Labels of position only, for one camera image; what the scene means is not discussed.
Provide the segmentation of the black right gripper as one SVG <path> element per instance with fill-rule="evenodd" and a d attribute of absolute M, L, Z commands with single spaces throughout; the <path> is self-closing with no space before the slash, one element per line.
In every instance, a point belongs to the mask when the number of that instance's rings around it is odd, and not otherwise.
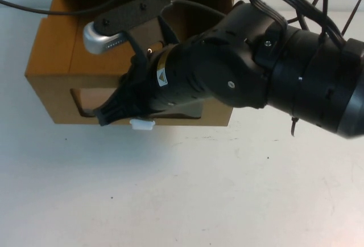
<path fill-rule="evenodd" d="M 119 87 L 95 109 L 99 125 L 165 112 L 205 98 L 204 84 L 197 78 L 203 55 L 200 43 L 186 42 L 170 44 L 145 60 L 133 56 Z"/>

